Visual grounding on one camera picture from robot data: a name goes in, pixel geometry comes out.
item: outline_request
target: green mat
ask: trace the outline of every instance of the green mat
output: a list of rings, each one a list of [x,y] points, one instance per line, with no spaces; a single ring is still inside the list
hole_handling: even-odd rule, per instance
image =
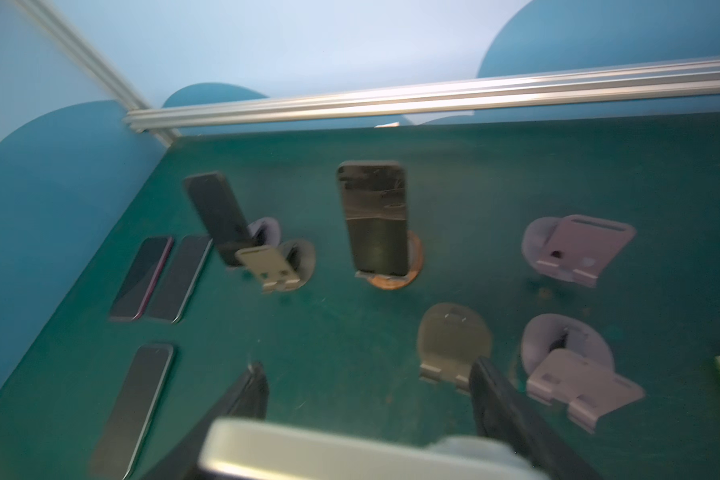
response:
[[[335,178],[345,160],[407,168],[409,227],[426,259],[403,290],[354,277]],[[145,237],[202,232],[181,180],[212,170],[250,221],[275,216],[284,239],[314,243],[314,277],[264,296],[214,253],[180,323],[107,322]],[[637,229],[596,289],[540,278],[520,254],[529,222],[568,214]],[[520,388],[531,318],[589,323],[646,398],[603,417],[594,436],[560,406],[534,408],[606,478],[720,478],[720,114],[182,139],[0,391],[0,479],[86,478],[128,365],[152,341],[178,356],[133,478],[251,360],[269,377],[270,422],[417,446],[474,433],[466,396],[418,379],[416,332],[437,302],[485,318],[494,361]]]

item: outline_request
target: smartphone screen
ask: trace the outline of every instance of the smartphone screen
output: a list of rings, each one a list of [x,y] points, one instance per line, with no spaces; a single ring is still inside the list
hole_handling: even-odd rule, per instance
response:
[[[172,245],[170,236],[151,236],[144,240],[112,302],[110,320],[127,322],[144,313]]]
[[[172,345],[144,345],[136,351],[91,456],[92,476],[123,480],[131,473],[172,359]]]
[[[216,250],[229,266],[240,266],[235,252],[255,246],[248,233],[248,223],[220,172],[193,175],[184,179],[184,190],[190,196],[202,224],[213,239]]]
[[[182,239],[157,286],[147,316],[171,323],[179,321],[210,248],[211,237],[208,235],[187,235]]]
[[[355,268],[408,274],[405,170],[397,162],[345,162],[336,173]]]

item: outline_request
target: phone holder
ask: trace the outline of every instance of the phone holder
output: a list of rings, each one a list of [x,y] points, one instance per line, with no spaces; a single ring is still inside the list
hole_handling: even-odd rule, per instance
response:
[[[490,357],[493,335],[479,314],[456,303],[438,303],[418,327],[419,378],[454,383],[469,394],[469,372],[480,356]]]
[[[474,363],[469,389],[478,436],[507,443],[547,478],[603,480],[489,359]]]
[[[358,271],[355,276],[365,278],[368,283],[382,290],[397,290],[416,280],[424,267],[424,246],[418,235],[408,231],[408,273],[405,276],[366,274]]]
[[[597,419],[636,402],[645,391],[629,379],[573,350],[552,350],[528,379],[526,393],[545,405],[568,405],[568,418],[589,433]]]
[[[525,326],[520,341],[520,359],[530,375],[552,350],[565,348],[614,370],[614,354],[603,337],[584,322],[556,313],[534,317]]]
[[[264,216],[248,225],[248,233],[256,242],[256,246],[278,246],[282,240],[282,230],[277,218]]]
[[[522,251],[539,274],[594,288],[635,234],[631,225],[592,216],[545,216],[526,228]]]
[[[290,292],[300,288],[315,272],[315,246],[308,240],[289,240],[280,246],[241,248],[235,257],[262,284],[262,293]]]

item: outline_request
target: aluminum rail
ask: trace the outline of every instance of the aluminum rail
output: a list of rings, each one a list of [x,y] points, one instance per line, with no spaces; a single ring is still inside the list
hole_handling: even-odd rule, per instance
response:
[[[136,131],[720,94],[720,58],[132,110]]]

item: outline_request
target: metal frame bar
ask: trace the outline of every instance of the metal frame bar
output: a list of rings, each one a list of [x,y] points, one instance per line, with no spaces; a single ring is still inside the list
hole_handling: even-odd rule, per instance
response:
[[[62,51],[84,72],[97,80],[126,110],[149,110],[150,106],[83,37],[43,0],[14,0],[36,24],[58,43]],[[160,142],[169,147],[180,134],[176,130],[150,129]]]
[[[132,110],[125,122],[141,131],[706,94],[720,94],[720,58]]]

